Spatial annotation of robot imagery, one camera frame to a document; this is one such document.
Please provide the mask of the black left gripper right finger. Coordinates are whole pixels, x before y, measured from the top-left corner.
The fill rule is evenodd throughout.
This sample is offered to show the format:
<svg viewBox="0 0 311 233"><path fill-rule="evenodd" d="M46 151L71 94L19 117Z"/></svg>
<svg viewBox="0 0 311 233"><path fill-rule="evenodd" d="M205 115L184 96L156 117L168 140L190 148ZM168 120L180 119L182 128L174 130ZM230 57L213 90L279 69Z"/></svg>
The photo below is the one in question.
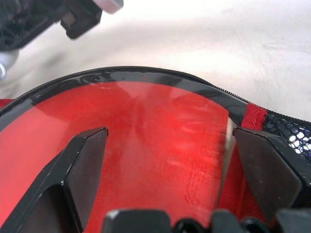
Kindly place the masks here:
<svg viewBox="0 0 311 233"><path fill-rule="evenodd" d="M268 222L284 208L311 208L311 165L280 137L236 127L246 182Z"/></svg>

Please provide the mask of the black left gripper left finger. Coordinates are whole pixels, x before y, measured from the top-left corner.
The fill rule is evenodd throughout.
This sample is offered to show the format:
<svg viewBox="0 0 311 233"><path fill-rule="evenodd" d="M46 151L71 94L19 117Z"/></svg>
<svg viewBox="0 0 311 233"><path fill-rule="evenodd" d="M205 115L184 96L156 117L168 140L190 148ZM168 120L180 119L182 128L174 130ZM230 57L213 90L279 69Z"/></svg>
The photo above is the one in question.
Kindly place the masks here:
<svg viewBox="0 0 311 233"><path fill-rule="evenodd" d="M108 129L74 136L37 175L0 233L83 233L95 201Z"/></svg>

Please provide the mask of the black and red paddle case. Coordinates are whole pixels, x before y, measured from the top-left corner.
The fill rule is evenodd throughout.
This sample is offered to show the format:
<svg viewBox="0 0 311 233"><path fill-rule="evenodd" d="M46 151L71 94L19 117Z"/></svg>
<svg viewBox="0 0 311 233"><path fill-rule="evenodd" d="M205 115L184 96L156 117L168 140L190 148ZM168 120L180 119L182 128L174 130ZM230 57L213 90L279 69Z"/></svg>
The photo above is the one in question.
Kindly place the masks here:
<svg viewBox="0 0 311 233"><path fill-rule="evenodd" d="M65 91L90 84L140 82L177 87L203 96L228 112L217 205L207 226L192 217L176 222L161 209L120 208L108 211L99 233L311 233L311 208L284 208L268 222L246 182L236 127L282 137L311 165L311 122L256 106L187 73L151 67L108 67L71 74L43 84L15 100L0 99L0 131L39 103Z"/></svg>

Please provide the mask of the red table tennis paddle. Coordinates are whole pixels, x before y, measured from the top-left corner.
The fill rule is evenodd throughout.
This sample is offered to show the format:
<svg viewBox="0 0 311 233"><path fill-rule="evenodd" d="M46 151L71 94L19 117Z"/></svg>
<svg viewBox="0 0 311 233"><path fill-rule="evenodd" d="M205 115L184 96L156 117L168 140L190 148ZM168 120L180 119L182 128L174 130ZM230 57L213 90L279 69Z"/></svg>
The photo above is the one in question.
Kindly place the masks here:
<svg viewBox="0 0 311 233"><path fill-rule="evenodd" d="M80 86L51 97L0 131L0 226L42 168L72 137L108 128L86 233L120 208L166 211L207 226L217 205L228 112L198 94L140 82Z"/></svg>

